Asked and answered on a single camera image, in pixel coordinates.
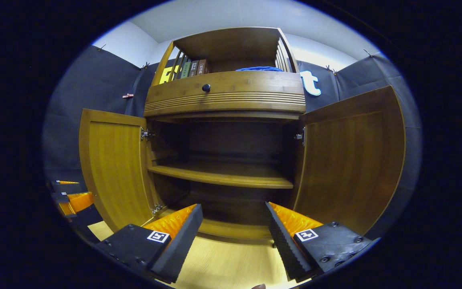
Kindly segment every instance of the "wooden floor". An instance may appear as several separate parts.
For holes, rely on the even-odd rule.
[[[112,234],[104,221],[90,229],[98,238]],[[296,286],[295,280],[288,282],[279,252],[271,244],[239,244],[196,236],[177,282],[167,285],[175,289],[250,289],[262,283],[267,289]]]

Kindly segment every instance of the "cabinet door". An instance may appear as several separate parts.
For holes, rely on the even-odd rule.
[[[391,86],[301,116],[303,161],[295,210],[365,234],[390,202],[405,156],[405,128]]]
[[[147,175],[144,118],[84,109],[79,124],[79,159],[88,190],[114,232],[153,218]]]

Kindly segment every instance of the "drawer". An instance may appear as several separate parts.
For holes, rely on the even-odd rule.
[[[202,86],[209,84],[210,91]],[[280,71],[226,71],[151,86],[144,116],[203,110],[276,110],[306,112],[298,73]]]

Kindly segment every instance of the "book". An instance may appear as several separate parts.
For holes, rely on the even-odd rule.
[[[209,73],[208,62],[206,61],[206,59],[199,60],[197,75],[207,73]]]
[[[191,66],[190,72],[188,73],[188,76],[197,75],[197,65],[198,65],[198,63],[199,63],[198,60],[192,61],[192,66]]]
[[[185,62],[185,64],[183,64],[183,68],[181,69],[181,77],[180,78],[188,77],[188,72],[190,70],[190,65],[191,64],[192,64],[191,61],[187,61],[187,62]]]

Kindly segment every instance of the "black fabric backdrop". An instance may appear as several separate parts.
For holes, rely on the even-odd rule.
[[[143,107],[158,63],[145,68],[109,53],[88,47],[73,62],[54,91],[44,120],[44,169],[48,179],[79,181],[86,185],[79,162],[79,120],[83,108],[104,110],[136,117],[143,116]],[[167,67],[174,60],[169,60]],[[381,53],[366,57],[335,75],[327,68],[297,61],[299,71],[311,71],[318,78],[316,88],[321,95],[306,90],[306,112],[387,85],[396,91],[406,128],[406,157],[399,186],[383,216],[366,234],[382,236],[396,221],[415,189],[422,154],[422,133],[418,109],[408,85],[396,67]],[[123,99],[126,93],[133,98]]]

